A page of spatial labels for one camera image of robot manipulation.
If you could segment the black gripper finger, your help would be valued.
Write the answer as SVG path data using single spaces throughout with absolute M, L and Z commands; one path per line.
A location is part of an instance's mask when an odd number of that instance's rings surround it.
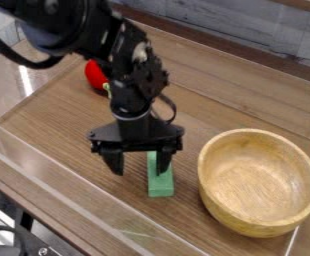
M 156 152 L 156 174 L 163 174 L 170 166 L 175 150 L 172 148 L 163 148 Z
M 103 148 L 100 150 L 100 155 L 103 158 L 104 163 L 107 164 L 108 168 L 111 169 L 115 175 L 123 175 L 124 169 L 124 156 L 123 151 L 120 149 L 114 148 Z

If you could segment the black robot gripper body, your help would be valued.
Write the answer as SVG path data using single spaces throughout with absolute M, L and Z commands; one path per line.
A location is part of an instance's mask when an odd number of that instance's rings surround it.
M 183 149 L 184 129 L 152 114 L 135 120 L 119 120 L 94 128 L 87 133 L 91 152 L 103 148 L 118 148 L 123 152 L 160 151 L 168 147 L 172 153 Z

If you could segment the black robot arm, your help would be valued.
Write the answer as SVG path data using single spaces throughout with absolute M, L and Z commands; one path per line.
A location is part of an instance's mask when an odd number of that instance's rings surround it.
M 183 148 L 184 129 L 152 110 L 156 99 L 171 100 L 163 94 L 168 72 L 147 33 L 108 0 L 0 0 L 0 13 L 15 19 L 31 45 L 48 55 L 33 62 L 0 39 L 0 54 L 12 62 L 40 70 L 75 53 L 100 65 L 115 121 L 92 129 L 87 139 L 111 171 L 123 173 L 126 152 L 154 151 L 155 170 L 164 173 Z

